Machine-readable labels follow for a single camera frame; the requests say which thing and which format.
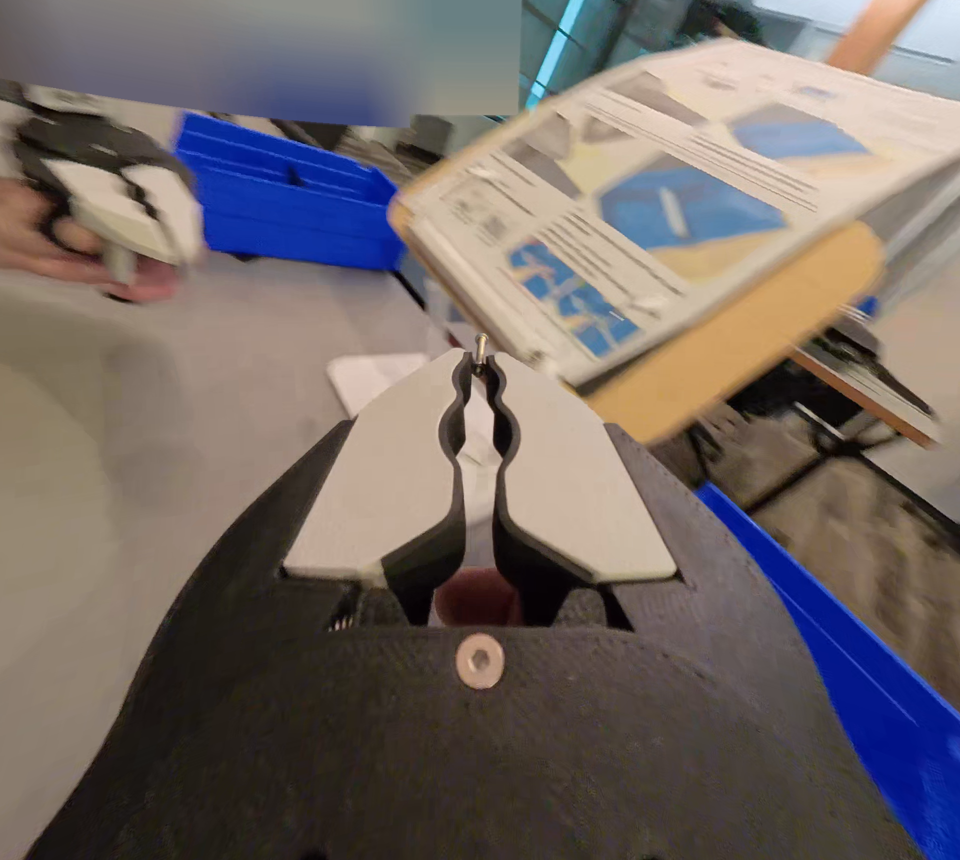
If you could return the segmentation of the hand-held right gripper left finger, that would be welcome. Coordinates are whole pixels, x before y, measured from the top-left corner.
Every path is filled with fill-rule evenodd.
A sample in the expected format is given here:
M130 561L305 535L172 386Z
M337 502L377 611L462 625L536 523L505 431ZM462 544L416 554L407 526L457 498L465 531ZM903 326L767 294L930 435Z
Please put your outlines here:
M360 410L284 558L286 575L389 590L410 623L428 623L466 551L458 454L472 386L472 355L452 349Z

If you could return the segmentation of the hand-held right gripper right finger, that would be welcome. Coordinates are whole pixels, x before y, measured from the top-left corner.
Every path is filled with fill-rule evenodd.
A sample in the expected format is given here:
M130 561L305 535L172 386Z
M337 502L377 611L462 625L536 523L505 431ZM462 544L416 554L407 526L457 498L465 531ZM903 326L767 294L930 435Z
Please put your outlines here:
M545 373L486 358L500 457L493 553L528 624L552 624L569 593L669 581L678 566L604 421Z

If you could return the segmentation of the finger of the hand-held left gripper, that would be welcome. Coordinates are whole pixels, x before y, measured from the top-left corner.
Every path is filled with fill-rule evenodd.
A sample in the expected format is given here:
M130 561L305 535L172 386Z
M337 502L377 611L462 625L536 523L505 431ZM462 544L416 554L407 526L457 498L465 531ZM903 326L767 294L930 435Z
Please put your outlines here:
M167 243L169 266L197 266L205 253L203 211L187 179L162 166L133 168L133 183Z
M142 258L177 265L177 240L165 212L129 191L133 184L149 194L176 194L174 172L135 166L118 174L68 160L48 160L46 169L66 192L71 217L101 241L102 264L114 282L132 283Z

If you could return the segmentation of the blue plastic bin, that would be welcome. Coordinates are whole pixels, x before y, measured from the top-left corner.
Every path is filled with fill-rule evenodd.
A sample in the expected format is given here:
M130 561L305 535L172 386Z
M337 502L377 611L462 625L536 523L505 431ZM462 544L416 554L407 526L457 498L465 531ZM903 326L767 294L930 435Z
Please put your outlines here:
M716 486L697 497L761 568L865 768L930 859L959 857L959 716Z
M196 179L208 248L232 255L392 272L397 186L316 146L184 112L174 153Z

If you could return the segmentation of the white desk mat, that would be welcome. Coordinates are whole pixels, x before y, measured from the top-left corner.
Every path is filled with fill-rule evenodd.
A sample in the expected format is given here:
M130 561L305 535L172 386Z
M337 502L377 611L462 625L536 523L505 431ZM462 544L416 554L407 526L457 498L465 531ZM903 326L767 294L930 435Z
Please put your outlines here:
M338 358L327 368L328 378L343 409L356 416L389 387L424 367L425 353L361 355ZM465 441L458 454L467 532L471 536L492 533L499 455L494 446L494 415L486 389L474 381L464 409Z

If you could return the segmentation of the person's left hand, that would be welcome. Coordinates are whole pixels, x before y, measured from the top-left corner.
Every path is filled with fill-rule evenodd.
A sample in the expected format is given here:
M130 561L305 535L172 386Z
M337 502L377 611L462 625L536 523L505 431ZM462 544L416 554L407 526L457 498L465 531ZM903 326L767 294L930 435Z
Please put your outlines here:
M47 279L90 286L103 295L129 303L170 298L181 279L172 266L144 259L131 285L111 277L102 263L101 240L69 218L54 229L58 244L42 233L50 204L20 181L1 181L1 267Z

